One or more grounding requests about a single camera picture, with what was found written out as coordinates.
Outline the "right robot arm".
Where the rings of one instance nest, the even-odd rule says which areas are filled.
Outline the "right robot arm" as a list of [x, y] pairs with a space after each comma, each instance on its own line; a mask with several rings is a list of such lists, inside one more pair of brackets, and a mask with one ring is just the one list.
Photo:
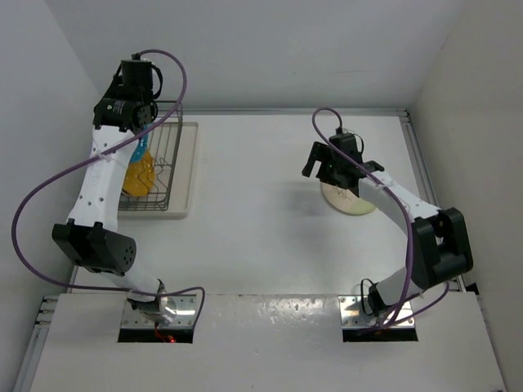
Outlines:
[[446, 210], [421, 200], [399, 185], [375, 161], [364, 161], [351, 133], [316, 141], [302, 169], [305, 177], [351, 191], [373, 204], [407, 237], [405, 266], [372, 283], [361, 308], [376, 320], [426, 290], [472, 270], [466, 221], [456, 208]]

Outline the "teal dotted plate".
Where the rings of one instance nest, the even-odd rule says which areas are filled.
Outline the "teal dotted plate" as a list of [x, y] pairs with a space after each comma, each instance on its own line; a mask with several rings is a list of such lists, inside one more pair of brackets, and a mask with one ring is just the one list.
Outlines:
[[138, 163], [140, 162], [145, 153], [148, 151], [148, 144], [149, 144], [149, 134], [145, 134], [143, 137], [141, 137], [138, 141], [138, 144], [130, 158], [130, 163]]

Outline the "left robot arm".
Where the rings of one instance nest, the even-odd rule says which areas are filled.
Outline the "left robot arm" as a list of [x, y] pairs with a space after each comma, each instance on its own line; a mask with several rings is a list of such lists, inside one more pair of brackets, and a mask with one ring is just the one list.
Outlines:
[[118, 232], [118, 205], [124, 177], [138, 146], [134, 135], [152, 123], [158, 110], [153, 92], [154, 66], [133, 56], [123, 60], [94, 108], [92, 151], [78, 199], [66, 223], [56, 224], [52, 238], [77, 266], [130, 290], [133, 310], [155, 325], [174, 315], [163, 297], [163, 282], [137, 260], [136, 242]]

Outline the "yellow dotted plate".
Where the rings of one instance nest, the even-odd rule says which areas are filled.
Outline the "yellow dotted plate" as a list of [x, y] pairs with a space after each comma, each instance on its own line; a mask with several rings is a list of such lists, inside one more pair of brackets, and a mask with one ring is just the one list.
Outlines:
[[145, 197], [153, 189], [155, 178], [154, 160], [147, 149], [139, 161], [129, 163], [122, 191], [127, 196]]

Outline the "cream green plate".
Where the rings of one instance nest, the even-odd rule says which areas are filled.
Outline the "cream green plate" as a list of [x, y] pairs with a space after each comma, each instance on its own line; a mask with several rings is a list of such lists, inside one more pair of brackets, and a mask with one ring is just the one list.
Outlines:
[[321, 193], [326, 202], [335, 210], [351, 216], [363, 216], [376, 210], [376, 207], [353, 194], [349, 189], [320, 183]]

